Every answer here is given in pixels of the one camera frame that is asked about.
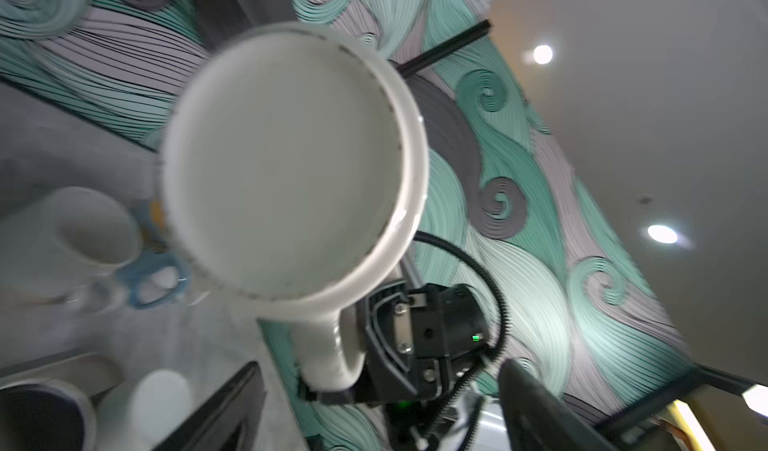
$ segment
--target wall mural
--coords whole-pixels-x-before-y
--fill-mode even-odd
[[[293,0],[300,20],[358,36],[405,62],[483,19],[491,0]],[[107,130],[157,147],[175,98],[207,53],[192,0],[0,0],[0,75]],[[431,151],[420,228],[466,249],[506,295],[520,362],[590,423],[690,366],[685,343],[489,38],[408,83]],[[470,283],[426,245],[427,281]],[[382,417],[296,397],[290,336],[263,323],[296,419],[331,449],[386,449]],[[478,380],[497,391],[496,369]]]

